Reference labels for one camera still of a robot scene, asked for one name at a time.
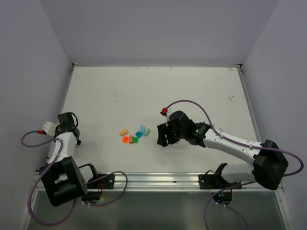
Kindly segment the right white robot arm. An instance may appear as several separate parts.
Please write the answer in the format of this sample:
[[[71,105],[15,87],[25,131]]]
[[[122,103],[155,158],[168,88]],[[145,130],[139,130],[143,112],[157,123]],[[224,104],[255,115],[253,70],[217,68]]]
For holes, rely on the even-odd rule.
[[[222,163],[214,172],[214,184],[225,188],[241,181],[257,182],[276,190],[288,167],[288,161],[275,142],[253,142],[216,131],[204,122],[195,123],[182,111],[163,108],[166,122],[158,125],[157,144],[166,147],[184,139],[189,144],[222,151],[239,158],[243,164]]]

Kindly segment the blue highlighter cap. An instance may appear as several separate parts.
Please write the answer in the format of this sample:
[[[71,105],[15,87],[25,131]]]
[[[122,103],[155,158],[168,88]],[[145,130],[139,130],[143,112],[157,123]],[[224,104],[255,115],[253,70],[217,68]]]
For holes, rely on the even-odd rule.
[[[140,137],[142,137],[142,133],[141,133],[140,131],[138,131],[138,132],[136,132],[136,136],[137,136],[138,138],[140,138]]]

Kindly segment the green highlighter cap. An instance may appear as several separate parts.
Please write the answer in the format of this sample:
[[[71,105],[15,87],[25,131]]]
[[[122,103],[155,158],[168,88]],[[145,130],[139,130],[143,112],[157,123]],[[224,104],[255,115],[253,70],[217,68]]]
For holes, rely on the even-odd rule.
[[[139,142],[139,138],[138,137],[134,137],[133,138],[133,143],[138,143]]]

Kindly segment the orange highlighter cap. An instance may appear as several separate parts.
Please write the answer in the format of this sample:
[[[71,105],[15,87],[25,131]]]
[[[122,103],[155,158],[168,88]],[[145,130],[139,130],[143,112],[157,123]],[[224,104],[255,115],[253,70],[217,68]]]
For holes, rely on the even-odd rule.
[[[127,143],[129,141],[129,137],[128,136],[124,136],[122,139],[122,142]]]

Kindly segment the yellow marker cap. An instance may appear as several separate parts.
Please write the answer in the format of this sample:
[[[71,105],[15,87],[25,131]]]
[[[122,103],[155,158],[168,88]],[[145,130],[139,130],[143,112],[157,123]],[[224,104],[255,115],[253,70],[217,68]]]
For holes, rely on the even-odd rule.
[[[124,129],[124,130],[122,130],[122,131],[120,131],[120,135],[121,136],[123,136],[123,135],[125,135],[125,134],[127,134],[128,133],[128,130],[127,129]]]

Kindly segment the light blue pen cap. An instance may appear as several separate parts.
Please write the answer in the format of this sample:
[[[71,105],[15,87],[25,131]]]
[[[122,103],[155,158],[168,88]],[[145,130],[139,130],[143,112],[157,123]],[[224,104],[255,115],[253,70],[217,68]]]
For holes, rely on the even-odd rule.
[[[146,131],[146,127],[144,125],[141,125],[140,127],[140,132],[144,133]]]

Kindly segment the light green pen cap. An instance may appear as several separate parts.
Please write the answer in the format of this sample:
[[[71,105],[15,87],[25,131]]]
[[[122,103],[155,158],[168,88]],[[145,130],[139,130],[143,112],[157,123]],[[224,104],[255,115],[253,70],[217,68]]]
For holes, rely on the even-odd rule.
[[[144,131],[144,133],[143,133],[143,134],[144,134],[145,136],[147,136],[147,135],[149,134],[149,132],[150,132],[150,129],[149,129],[149,128],[147,128],[147,129]]]

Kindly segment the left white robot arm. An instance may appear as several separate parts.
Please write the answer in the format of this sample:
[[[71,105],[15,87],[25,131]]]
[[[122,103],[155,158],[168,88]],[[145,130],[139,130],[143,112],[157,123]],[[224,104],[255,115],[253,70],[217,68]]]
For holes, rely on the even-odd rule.
[[[57,207],[79,197],[85,197],[89,188],[100,182],[95,167],[91,164],[77,166],[74,150],[81,144],[78,118],[73,112],[58,115],[59,124],[53,137],[55,149],[46,166],[39,174],[52,206]]]

